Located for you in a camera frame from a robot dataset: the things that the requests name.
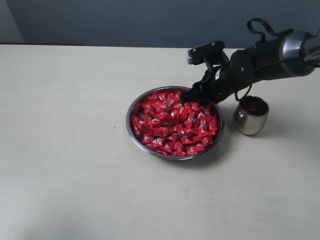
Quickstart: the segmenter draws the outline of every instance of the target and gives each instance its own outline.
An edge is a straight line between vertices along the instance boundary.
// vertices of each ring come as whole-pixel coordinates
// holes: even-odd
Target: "stainless steel bowl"
[[[157,156],[159,158],[162,159],[166,159],[166,160],[173,160],[173,161],[180,161],[180,160],[187,160],[187,159],[193,159],[196,158],[202,154],[207,153],[208,151],[210,151],[215,145],[217,145],[217,143],[220,141],[220,139],[222,138],[223,134],[224,134],[224,130],[225,130],[225,119],[224,116],[220,110],[220,108],[217,105],[214,105],[214,112],[216,115],[216,119],[217,119],[217,126],[218,126],[218,130],[216,131],[215,135],[213,136],[213,144],[211,144],[210,146],[208,146],[205,150],[198,152],[197,154],[193,154],[193,155],[185,155],[185,156],[167,156],[167,155],[163,155],[160,153],[157,153],[155,151],[150,150],[149,148],[145,147],[136,137],[135,132],[133,130],[133,126],[131,124],[131,114],[132,114],[132,110],[134,108],[134,106],[141,101],[142,99],[144,99],[146,96],[149,96],[151,94],[155,94],[155,93],[159,93],[163,90],[181,90],[181,91],[188,91],[190,88],[188,87],[183,87],[183,86],[163,86],[163,87],[157,87],[155,89],[152,89],[150,91],[147,91],[145,93],[143,93],[142,95],[140,95],[129,107],[129,110],[126,114],[126,129],[130,135],[130,137],[132,138],[132,140],[134,141],[134,143],[140,147],[142,150],[146,151],[149,154],[152,154],[154,156]]]

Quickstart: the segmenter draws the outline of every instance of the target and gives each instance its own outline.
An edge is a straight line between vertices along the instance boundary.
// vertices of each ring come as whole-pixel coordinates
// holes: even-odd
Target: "black cable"
[[[246,91],[246,93],[243,95],[242,98],[238,98],[238,92],[240,91],[240,86],[244,83],[245,80],[247,80],[248,77],[250,77],[252,74],[254,74],[256,71],[260,70],[260,69],[263,69],[263,68],[266,68],[266,67],[269,67],[269,66],[273,66],[273,65],[277,65],[277,64],[282,64],[282,63],[285,63],[285,62],[288,62],[288,61],[292,61],[292,60],[301,60],[300,57],[291,57],[291,58],[286,58],[286,59],[282,59],[282,60],[279,60],[279,61],[275,61],[275,62],[272,62],[272,63],[269,63],[269,64],[266,64],[266,65],[263,65],[263,66],[260,66],[260,67],[257,67],[256,69],[254,69],[253,71],[251,71],[247,76],[245,76],[238,84],[237,86],[237,91],[234,93],[234,97],[235,97],[235,100],[237,100],[238,102],[241,101],[242,99],[244,99],[250,92],[251,88],[252,88],[252,84],[249,86],[249,89]]]

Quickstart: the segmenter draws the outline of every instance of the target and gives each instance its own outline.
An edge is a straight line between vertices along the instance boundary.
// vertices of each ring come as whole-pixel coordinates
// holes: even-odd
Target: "bowl rim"
[[[200,151],[196,154],[193,154],[193,155],[185,155],[185,156],[168,156],[168,155],[163,155],[163,154],[160,154],[158,152],[155,152],[155,151],[152,151],[151,149],[147,148],[146,146],[144,146],[136,137],[133,129],[131,128],[131,113],[132,113],[132,110],[134,108],[134,106],[142,99],[144,98],[145,96],[147,96],[148,94],[151,94],[152,92],[155,92],[155,91],[161,91],[161,90],[167,90],[167,89],[180,89],[180,90],[185,90],[185,91],[188,91],[190,88],[189,87],[185,87],[185,86],[161,86],[161,87],[156,87],[154,89],[151,89],[149,91],[146,91],[145,93],[142,93],[139,97],[137,97],[133,103],[130,105],[127,113],[126,113],[126,117],[125,117],[125,125],[126,125],[126,129],[129,133],[129,136],[131,137],[131,139],[133,140],[133,142],[138,146],[140,147],[142,150],[144,150],[145,152],[149,153],[149,154],[152,154],[156,157],[159,157],[159,158],[162,158],[162,159],[166,159],[166,160],[172,160],[172,161],[182,161],[182,160],[188,160],[188,159],[193,159],[193,158],[196,158],[200,155],[203,155],[207,152],[209,152],[216,144],[218,144],[218,142],[221,140],[221,138],[223,137],[224,135],[224,132],[225,132],[225,118],[223,116],[223,113],[221,111],[221,109],[219,108],[219,106],[217,104],[215,104],[215,108],[216,108],[216,111],[218,112],[219,114],[219,117],[220,117],[220,121],[221,121],[221,127],[218,129],[218,136],[216,137],[216,139],[214,140],[214,142],[208,146],[205,150],[203,151]]]

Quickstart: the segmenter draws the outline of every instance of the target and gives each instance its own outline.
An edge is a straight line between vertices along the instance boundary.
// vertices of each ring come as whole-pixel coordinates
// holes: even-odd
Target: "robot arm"
[[[261,23],[275,39],[266,41],[263,32],[254,30],[252,22]],[[207,70],[201,81],[181,96],[183,102],[219,103],[237,92],[262,80],[302,77],[320,67],[320,36],[293,29],[275,33],[270,25],[260,18],[247,23],[253,34],[261,40],[255,46],[237,50],[228,59],[223,49],[225,44],[215,41],[190,49],[188,64],[205,63]]]

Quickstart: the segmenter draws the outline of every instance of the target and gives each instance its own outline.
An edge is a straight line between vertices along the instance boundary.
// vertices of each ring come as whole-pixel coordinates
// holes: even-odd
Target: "black strap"
[[[261,36],[261,40],[256,43],[257,45],[267,41],[266,34],[262,31],[255,30],[254,27],[252,26],[252,22],[260,23],[262,26],[264,26],[264,29],[267,31],[268,34],[277,38],[286,36],[289,33],[292,33],[294,31],[292,28],[290,28],[284,31],[275,32],[266,20],[263,20],[259,17],[252,18],[246,23],[246,26],[252,34],[259,34]]]

